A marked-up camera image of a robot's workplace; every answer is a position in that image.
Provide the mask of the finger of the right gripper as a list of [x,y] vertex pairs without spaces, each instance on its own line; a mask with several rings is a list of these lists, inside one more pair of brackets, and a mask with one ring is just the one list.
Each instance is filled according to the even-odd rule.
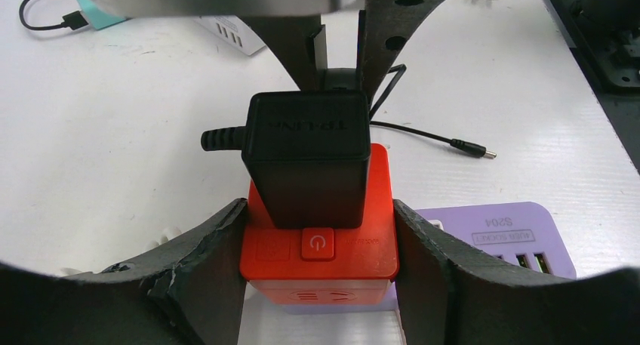
[[369,100],[420,24],[444,1],[365,0],[358,14],[356,73]]

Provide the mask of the red cube socket adapter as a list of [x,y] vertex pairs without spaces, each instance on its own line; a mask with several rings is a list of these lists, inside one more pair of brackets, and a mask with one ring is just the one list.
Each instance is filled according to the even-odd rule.
[[250,186],[239,269],[280,305],[381,302],[399,270],[386,148],[371,146],[363,223],[355,229],[277,229]]

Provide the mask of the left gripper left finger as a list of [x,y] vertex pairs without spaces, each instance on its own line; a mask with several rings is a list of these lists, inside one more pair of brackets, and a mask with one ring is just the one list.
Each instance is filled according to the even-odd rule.
[[1,266],[3,344],[235,344],[248,203],[100,273]]

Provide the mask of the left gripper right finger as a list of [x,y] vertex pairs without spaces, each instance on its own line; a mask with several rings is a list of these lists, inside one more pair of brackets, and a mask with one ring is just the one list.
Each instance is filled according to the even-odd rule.
[[639,271],[585,279],[527,270],[393,202],[402,330],[409,344],[637,344]]

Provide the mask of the purple power strip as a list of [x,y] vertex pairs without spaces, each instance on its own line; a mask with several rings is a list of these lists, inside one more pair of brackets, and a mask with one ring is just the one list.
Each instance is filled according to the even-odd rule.
[[426,208],[417,213],[501,260],[566,279],[577,277],[552,215],[535,202]]

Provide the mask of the small white power strip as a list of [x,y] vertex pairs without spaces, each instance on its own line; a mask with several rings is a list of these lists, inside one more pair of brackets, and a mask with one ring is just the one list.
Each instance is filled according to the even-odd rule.
[[198,16],[194,21],[247,56],[266,47],[262,39],[236,16]]

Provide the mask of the black plug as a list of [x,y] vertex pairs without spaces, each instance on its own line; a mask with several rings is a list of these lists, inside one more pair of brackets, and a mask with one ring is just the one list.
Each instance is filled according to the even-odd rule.
[[365,215],[374,116],[404,75],[374,102],[355,89],[255,94],[244,125],[203,132],[206,152],[238,150],[275,227],[355,229]]

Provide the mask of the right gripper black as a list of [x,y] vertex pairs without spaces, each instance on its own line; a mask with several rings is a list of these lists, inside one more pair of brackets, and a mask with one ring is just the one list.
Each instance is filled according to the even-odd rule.
[[124,17],[242,17],[300,90],[320,91],[328,61],[325,25],[317,14],[342,10],[356,0],[91,1],[108,13]]

